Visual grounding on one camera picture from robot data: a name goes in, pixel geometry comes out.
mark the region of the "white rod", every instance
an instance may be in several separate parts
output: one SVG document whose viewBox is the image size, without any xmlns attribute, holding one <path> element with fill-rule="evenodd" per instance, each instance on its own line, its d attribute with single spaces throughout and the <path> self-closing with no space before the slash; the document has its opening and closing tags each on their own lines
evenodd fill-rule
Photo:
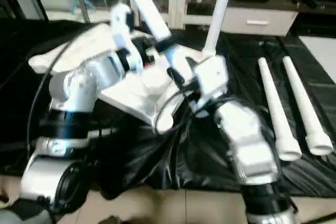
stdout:
<svg viewBox="0 0 336 224">
<path fill-rule="evenodd" d="M 301 149 L 298 141 L 292 135 L 267 61 L 265 58 L 260 58 L 258 64 L 276 137 L 276 150 L 283 161 L 297 160 L 302 155 Z"/>
<path fill-rule="evenodd" d="M 229 0 L 216 1 L 216 6 L 214 9 L 210 29 L 206 37 L 205 46 L 202 51 L 202 53 L 205 54 L 206 56 L 213 56 L 216 54 L 216 45 L 219 33 L 221 32 L 220 30 L 222 28 L 228 1 Z"/>
<path fill-rule="evenodd" d="M 146 24 L 152 32 L 156 41 L 162 41 L 171 37 L 171 33 L 156 9 L 152 0 L 134 0 L 143 16 Z M 177 47 L 170 48 L 164 52 L 170 65 L 188 82 L 193 78 L 193 72 L 184 55 L 177 55 Z"/>
<path fill-rule="evenodd" d="M 157 41 L 167 39 L 171 33 L 152 0 L 134 0 L 146 24 Z"/>
<path fill-rule="evenodd" d="M 309 151 L 318 156 L 328 155 L 333 151 L 330 138 L 322 128 L 292 60 L 286 56 L 283 62 L 306 129 Z"/>
</svg>

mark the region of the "black fabric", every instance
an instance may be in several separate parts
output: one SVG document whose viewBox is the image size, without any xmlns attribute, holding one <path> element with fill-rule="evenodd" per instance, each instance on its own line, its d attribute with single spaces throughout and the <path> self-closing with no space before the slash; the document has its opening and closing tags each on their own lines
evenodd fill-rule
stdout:
<svg viewBox="0 0 336 224">
<path fill-rule="evenodd" d="M 38 216 L 42 211 L 47 210 L 43 204 L 27 199 L 18 199 L 5 209 L 14 212 L 23 221 Z"/>
<path fill-rule="evenodd" d="M 47 52 L 87 25 L 67 21 L 18 23 L 0 20 L 0 26 L 3 61 L 0 80 L 3 81 L 25 61 L 25 55 L 35 45 L 49 40 L 44 50 L 39 49 L 37 53 Z M 202 31 L 175 30 L 172 34 L 179 44 L 198 50 L 203 48 L 206 38 Z M 305 83 L 325 131 L 335 143 L 335 84 L 297 37 L 289 36 L 281 41 Z M 217 52 L 227 59 L 229 94 L 244 100 L 260 114 L 265 138 L 274 146 L 257 59 L 266 57 L 269 63 L 288 121 L 303 152 L 300 160 L 281 163 L 282 186 L 295 196 L 336 197 L 336 155 L 317 157 L 307 149 L 302 120 L 281 63 L 286 51 L 279 40 L 271 36 L 221 34 Z M 23 64 L 14 78 L 0 89 L 5 119 L 2 125 L 5 134 L 0 142 L 2 167 L 15 162 L 24 150 L 26 115 L 39 80 L 28 64 Z M 48 102 L 46 87 L 35 120 L 45 111 Z M 185 116 L 186 109 L 185 104 L 181 106 L 176 121 Z M 112 128 L 112 135 L 97 142 L 93 153 L 101 160 L 98 183 L 107 198 L 143 183 L 157 189 L 239 190 L 227 162 L 227 143 L 211 118 L 197 119 L 178 132 L 155 136 L 150 126 L 102 101 L 96 102 L 95 115 L 100 125 Z M 16 130 L 10 131 L 13 125 Z"/>
</svg>

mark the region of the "black wire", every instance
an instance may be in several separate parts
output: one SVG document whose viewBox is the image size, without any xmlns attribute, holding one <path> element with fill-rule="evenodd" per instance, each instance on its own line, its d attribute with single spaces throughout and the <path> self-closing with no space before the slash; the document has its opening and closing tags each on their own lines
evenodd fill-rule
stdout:
<svg viewBox="0 0 336 224">
<path fill-rule="evenodd" d="M 169 98 L 165 101 L 165 103 L 162 105 L 161 110 L 159 111 L 159 113 L 158 113 L 158 115 L 157 115 L 157 117 L 156 117 L 156 119 L 155 119 L 155 123 L 154 123 L 154 131 L 155 131 L 156 135 L 161 135 L 160 132 L 158 131 L 158 127 L 157 127 L 158 125 L 157 125 L 157 124 L 158 124 L 158 122 L 159 122 L 159 119 L 160 119 L 160 117 L 161 117 L 161 115 L 162 115 L 164 109 L 168 106 L 168 104 L 169 104 L 174 98 L 176 98 L 176 97 L 177 97 L 178 95 L 180 95 L 180 94 L 183 94 L 184 92 L 185 92 L 184 90 L 178 90 L 178 92 L 174 93 L 171 97 L 169 97 Z M 166 133 L 168 133 L 168 132 L 172 132 L 172 131 L 174 131 L 175 128 L 176 128 L 176 126 L 175 126 L 175 127 L 172 127 L 171 129 L 165 131 L 164 134 L 166 134 Z"/>
<path fill-rule="evenodd" d="M 41 93 L 41 90 L 49 76 L 49 74 L 51 73 L 51 70 L 53 69 L 53 67 L 55 66 L 55 64 L 58 62 L 58 60 L 62 57 L 62 55 L 64 54 L 64 52 L 77 40 L 77 38 L 79 36 L 81 36 L 83 33 L 85 33 L 87 30 L 81 31 L 79 34 L 77 34 L 73 39 L 71 39 L 63 48 L 62 50 L 58 53 L 58 55 L 54 58 L 54 60 L 52 61 L 52 63 L 50 64 L 50 66 L 48 67 L 47 71 L 44 73 L 41 82 L 37 88 L 37 91 L 35 93 L 33 102 L 31 103 L 31 107 L 30 107 L 30 111 L 29 111 L 29 116 L 28 116 L 28 123 L 27 123 L 27 139 L 26 139 L 26 145 L 27 145 L 27 161 L 30 158 L 30 154 L 31 154 L 31 142 L 30 142 L 30 128 L 31 128 L 31 120 L 33 118 L 33 114 L 34 114 L 34 109 L 37 103 L 37 99 Z"/>
<path fill-rule="evenodd" d="M 177 124 L 176 126 L 170 128 L 169 130 L 163 132 L 163 133 L 160 133 L 158 132 L 158 128 L 157 128 L 157 124 L 158 124 L 158 121 L 159 121 L 159 118 L 163 112 L 163 110 L 165 109 L 165 107 L 176 97 L 178 96 L 179 94 L 184 94 L 185 92 L 187 92 L 187 90 L 179 90 L 178 92 L 174 93 L 171 97 L 169 97 L 169 99 L 163 104 L 160 112 L 158 113 L 158 116 L 156 117 L 156 120 L 155 120 L 155 128 L 154 128 L 154 131 L 156 133 L 156 135 L 163 135 L 163 134 L 167 134 L 167 133 L 170 133 L 170 132 L 173 132 L 173 131 L 176 131 L 178 130 L 179 128 L 181 128 L 184 124 L 186 124 L 187 122 L 189 122 L 190 120 L 192 120 L 193 118 L 195 118 L 197 116 L 197 114 L 199 114 L 201 111 L 203 110 L 206 110 L 214 105 L 217 105 L 218 103 L 225 103 L 226 101 L 229 101 L 229 100 L 232 100 L 232 98 L 217 98 L 215 100 L 212 100 L 212 101 L 209 101 L 208 103 L 206 103 L 205 105 L 203 105 L 202 107 L 200 107 L 198 110 L 196 110 L 195 112 L 189 114 L 189 116 L 183 120 L 182 122 L 180 122 L 179 124 Z"/>
</svg>

